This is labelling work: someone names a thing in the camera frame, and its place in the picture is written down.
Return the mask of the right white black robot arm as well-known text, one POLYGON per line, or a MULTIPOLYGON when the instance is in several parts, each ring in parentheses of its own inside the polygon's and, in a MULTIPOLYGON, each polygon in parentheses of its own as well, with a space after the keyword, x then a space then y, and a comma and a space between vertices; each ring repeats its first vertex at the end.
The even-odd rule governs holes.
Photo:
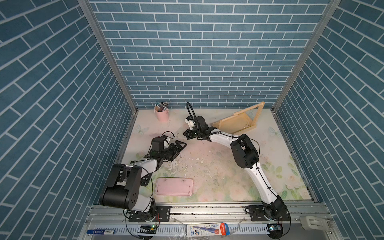
POLYGON ((267 220, 279 220, 289 214, 281 196, 272 188, 260 164, 260 151, 246 134, 232 135, 210 127, 202 116, 197 116, 191 103, 187 102, 189 116, 185 119, 189 128, 184 132, 187 140, 197 139, 221 144, 232 150, 236 164, 244 169, 255 184, 267 220))

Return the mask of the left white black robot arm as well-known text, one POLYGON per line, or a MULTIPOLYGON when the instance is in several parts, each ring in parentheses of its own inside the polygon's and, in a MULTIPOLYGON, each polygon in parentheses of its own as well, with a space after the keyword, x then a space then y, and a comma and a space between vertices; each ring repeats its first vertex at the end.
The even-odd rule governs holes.
POLYGON ((138 161, 129 165, 114 164, 100 194, 99 204, 136 213, 145 221, 156 217, 154 197, 140 194, 140 187, 152 183, 152 174, 163 163, 172 162, 187 146, 167 135, 152 139, 149 151, 138 161))

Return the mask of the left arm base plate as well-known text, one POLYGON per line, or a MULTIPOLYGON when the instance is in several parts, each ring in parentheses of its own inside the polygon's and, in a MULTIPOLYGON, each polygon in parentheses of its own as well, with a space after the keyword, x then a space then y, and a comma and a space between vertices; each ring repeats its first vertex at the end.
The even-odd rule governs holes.
POLYGON ((152 206, 148 212, 131 211, 129 215, 130 223, 144 222, 169 222, 171 215, 170 206, 152 206))

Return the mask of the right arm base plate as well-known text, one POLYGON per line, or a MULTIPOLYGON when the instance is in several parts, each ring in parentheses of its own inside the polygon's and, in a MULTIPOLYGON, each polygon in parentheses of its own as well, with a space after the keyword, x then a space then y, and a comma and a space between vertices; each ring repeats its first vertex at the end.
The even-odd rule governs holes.
POLYGON ((252 222, 262 221, 290 221, 291 216, 285 205, 277 208, 263 205, 249 205, 246 206, 244 211, 250 215, 252 222))

